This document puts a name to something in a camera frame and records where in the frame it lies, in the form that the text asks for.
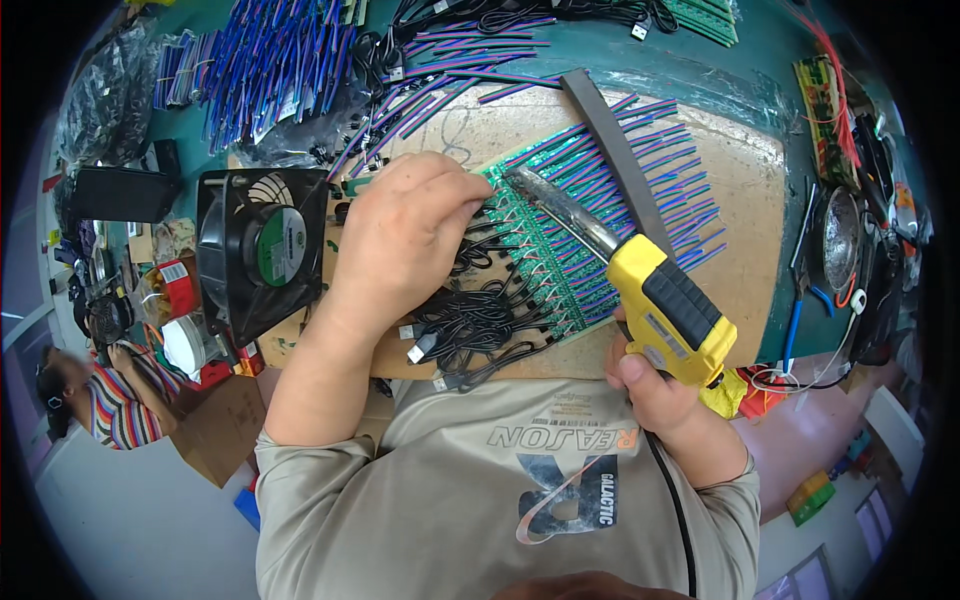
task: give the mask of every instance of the blue-handled pliers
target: blue-handled pliers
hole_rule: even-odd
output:
[[[827,307],[830,318],[833,318],[833,302],[830,301],[830,296],[825,294],[823,290],[816,285],[810,284],[810,275],[806,270],[805,259],[801,259],[793,268],[793,282],[797,286],[797,292],[793,299],[793,311],[790,313],[790,326],[786,330],[786,344],[783,346],[784,371],[787,371],[790,352],[793,350],[793,339],[797,336],[797,324],[800,323],[800,310],[804,305],[804,294],[806,294],[806,290],[810,290],[817,298],[823,301],[824,306]]]

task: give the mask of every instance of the pink floor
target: pink floor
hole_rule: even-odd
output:
[[[816,357],[822,364],[824,357]],[[794,373],[808,381],[811,359],[801,359]],[[264,402],[269,406],[279,369],[267,369],[257,377]],[[846,451],[851,439],[865,424],[861,417],[867,399],[881,385],[899,385],[902,372],[893,364],[870,369],[867,379],[844,394],[839,388],[811,390],[800,411],[796,411],[800,395],[789,396],[770,409],[758,422],[739,418],[733,426],[750,448],[760,473],[760,522],[766,522],[786,511],[786,499],[807,477],[822,469],[829,470]],[[382,434],[392,415],[393,406],[386,398],[372,402],[364,419],[362,433],[376,438]]]

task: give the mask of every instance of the small black fan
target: small black fan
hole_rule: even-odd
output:
[[[246,346],[320,297],[329,184],[320,169],[200,175],[197,271],[211,334]]]
[[[86,322],[94,341],[113,344],[133,325],[133,309],[127,297],[101,296],[90,303]]]

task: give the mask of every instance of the yellow soldering gun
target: yellow soldering gun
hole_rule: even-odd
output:
[[[596,217],[527,167],[504,179],[608,265],[607,279],[627,315],[627,351],[642,353],[662,374],[685,385],[717,381],[736,341],[736,326],[645,235],[623,242]]]

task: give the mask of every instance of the red wire bundle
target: red wire bundle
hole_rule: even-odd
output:
[[[812,15],[812,9],[810,10],[811,20],[811,18],[807,18],[800,10],[790,6],[786,2],[781,3],[824,45],[824,48],[827,49],[827,57],[830,59],[830,64],[833,66],[833,70],[837,76],[837,96],[840,100],[837,115],[828,121],[817,121],[816,119],[810,119],[808,117],[804,118],[814,123],[833,123],[833,132],[837,135],[840,150],[844,156],[853,163],[854,168],[859,167],[860,156],[856,153],[856,146],[853,144],[853,133],[850,130],[850,115],[847,111],[847,87],[843,83],[843,67],[840,65],[840,57],[837,56],[836,49],[833,47],[833,44],[830,43],[830,36],[827,34],[827,30],[820,24],[817,17]]]

